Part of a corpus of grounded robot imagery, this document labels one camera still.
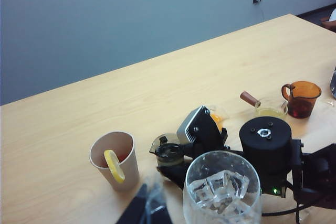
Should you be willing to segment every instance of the black cable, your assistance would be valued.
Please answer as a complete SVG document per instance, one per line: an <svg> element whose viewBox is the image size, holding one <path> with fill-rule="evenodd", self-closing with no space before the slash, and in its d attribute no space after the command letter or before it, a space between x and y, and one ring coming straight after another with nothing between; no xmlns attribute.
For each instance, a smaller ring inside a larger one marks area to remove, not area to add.
<svg viewBox="0 0 336 224"><path fill-rule="evenodd" d="M295 212L295 221L296 224L300 224L300 216L299 216L299 203L296 203L296 212Z"/></svg>
<svg viewBox="0 0 336 224"><path fill-rule="evenodd" d="M298 208L292 208L292 209L289 209L289 210L286 210L286 211L280 211L280 212L263 212L261 214L261 216L264 216L264 217L270 217L270 216L280 216L280 215L288 215L288 214L292 214L293 212L296 212L296 211L301 211L303 209L306 209L308 207L311 207L312 205L314 205L315 203L317 203L318 201L320 201L321 198L319 198L318 200L312 202L312 203L309 203L309 204L306 204L306 205L303 205L301 207L298 207Z"/></svg>
<svg viewBox="0 0 336 224"><path fill-rule="evenodd" d="M291 183L289 183L288 181L286 182L287 187L291 190L293 190L293 185ZM313 200L312 202L302 205L301 207L298 206L296 208L292 208L286 211L280 211L280 212L263 212L261 214L261 216L263 217L271 217L271 216L280 216L280 215L288 215L288 214L292 214L293 212L299 212L303 209L306 209L308 207L313 206L314 204L316 204L317 202L319 202L321 199L323 199L325 197L325 195L322 195L321 197L317 198L316 200Z"/></svg>

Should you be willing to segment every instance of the wooden table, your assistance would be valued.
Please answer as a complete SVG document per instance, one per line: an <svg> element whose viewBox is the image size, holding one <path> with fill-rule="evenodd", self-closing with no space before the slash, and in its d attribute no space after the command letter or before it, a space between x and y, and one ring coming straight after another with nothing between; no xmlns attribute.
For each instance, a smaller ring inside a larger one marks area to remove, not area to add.
<svg viewBox="0 0 336 224"><path fill-rule="evenodd" d="M315 82L322 89L311 117L287 116L304 152L336 142L336 100L329 83L336 65L336 34L285 15L166 55L50 90L1 107L1 221L9 223L114 223L138 186L116 193L89 162L102 134L122 130L136 141L141 180L153 177L149 153L160 134L176 132L201 104L222 106L229 119L227 144L241 150L238 132L253 117L239 99L281 96L285 83ZM184 223L182 192L164 183L174 223ZM263 211L295 205L263 196ZM332 223L336 211L309 208L304 223ZM293 215L263 223L294 223Z"/></svg>

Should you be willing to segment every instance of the floor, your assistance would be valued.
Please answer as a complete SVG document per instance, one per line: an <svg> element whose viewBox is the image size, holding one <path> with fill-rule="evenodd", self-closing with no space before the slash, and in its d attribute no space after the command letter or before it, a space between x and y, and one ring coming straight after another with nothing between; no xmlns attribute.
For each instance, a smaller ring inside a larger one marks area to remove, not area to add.
<svg viewBox="0 0 336 224"><path fill-rule="evenodd" d="M303 18L309 22L312 22L316 25L321 25L321 18L330 17L332 11L336 8L336 4L329 5L311 12L303 13L298 15L298 17Z"/></svg>

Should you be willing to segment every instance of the cup handle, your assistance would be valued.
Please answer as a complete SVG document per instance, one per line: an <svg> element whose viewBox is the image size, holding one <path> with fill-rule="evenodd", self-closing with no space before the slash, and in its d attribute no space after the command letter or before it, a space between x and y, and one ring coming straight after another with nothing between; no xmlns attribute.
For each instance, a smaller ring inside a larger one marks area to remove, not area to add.
<svg viewBox="0 0 336 224"><path fill-rule="evenodd" d="M288 101L289 95L287 94L286 88L288 88L290 90L290 84L285 84L285 85L282 86L281 94L282 94L283 98L285 98Z"/></svg>

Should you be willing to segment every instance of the paper cup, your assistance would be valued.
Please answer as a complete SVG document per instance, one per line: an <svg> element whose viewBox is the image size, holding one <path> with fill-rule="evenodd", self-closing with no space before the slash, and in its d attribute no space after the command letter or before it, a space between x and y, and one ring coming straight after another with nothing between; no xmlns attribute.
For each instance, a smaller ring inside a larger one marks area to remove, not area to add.
<svg viewBox="0 0 336 224"><path fill-rule="evenodd" d="M123 183L118 183L111 174L104 158L105 150L113 150L120 168L125 174ZM91 164L97 168L116 191L132 189L139 181L133 136L126 132L114 131L98 138L90 149Z"/></svg>

